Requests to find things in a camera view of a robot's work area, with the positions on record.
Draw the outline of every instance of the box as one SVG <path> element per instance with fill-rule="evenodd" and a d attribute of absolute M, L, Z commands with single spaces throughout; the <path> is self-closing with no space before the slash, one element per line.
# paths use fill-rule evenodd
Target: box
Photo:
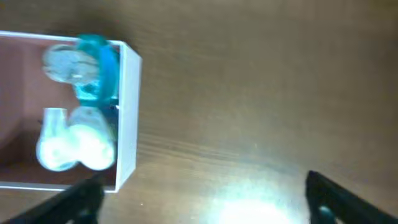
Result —
<path fill-rule="evenodd" d="M 83 165 L 65 171 L 44 169 L 36 159 L 43 108 L 78 106 L 72 86 L 50 80 L 42 55 L 53 44 L 76 38 L 0 30 L 0 188 L 63 190 L 96 171 Z M 125 42 L 112 40 L 120 53 L 118 154 L 102 171 L 107 192 L 118 192 L 136 168 L 141 58 Z"/>

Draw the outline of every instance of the wooden surface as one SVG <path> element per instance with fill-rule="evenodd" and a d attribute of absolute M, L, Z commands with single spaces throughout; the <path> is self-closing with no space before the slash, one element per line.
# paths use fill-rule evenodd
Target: wooden surface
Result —
<path fill-rule="evenodd" d="M 309 169 L 398 215 L 397 25 L 393 0 L 0 9 L 0 29 L 101 32 L 144 59 L 137 170 L 102 223 L 308 223 Z M 0 219 L 53 194 L 0 190 Z"/>

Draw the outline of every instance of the brown tabletop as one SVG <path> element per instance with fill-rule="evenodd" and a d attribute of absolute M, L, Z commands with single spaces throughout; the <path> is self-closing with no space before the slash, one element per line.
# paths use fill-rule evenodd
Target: brown tabletop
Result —
<path fill-rule="evenodd" d="M 137 169 L 101 223 L 308 223 L 309 169 L 398 215 L 398 4 L 4 1 L 0 29 L 143 58 Z M 54 195 L 0 190 L 0 220 Z"/>

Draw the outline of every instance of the teal object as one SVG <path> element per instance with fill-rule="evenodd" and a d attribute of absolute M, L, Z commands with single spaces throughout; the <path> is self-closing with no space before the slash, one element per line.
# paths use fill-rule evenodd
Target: teal object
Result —
<path fill-rule="evenodd" d="M 76 48 L 98 62 L 98 78 L 89 84 L 75 84 L 73 88 L 82 106 L 101 108 L 117 105 L 119 99 L 119 54 L 103 36 L 82 34 Z"/>

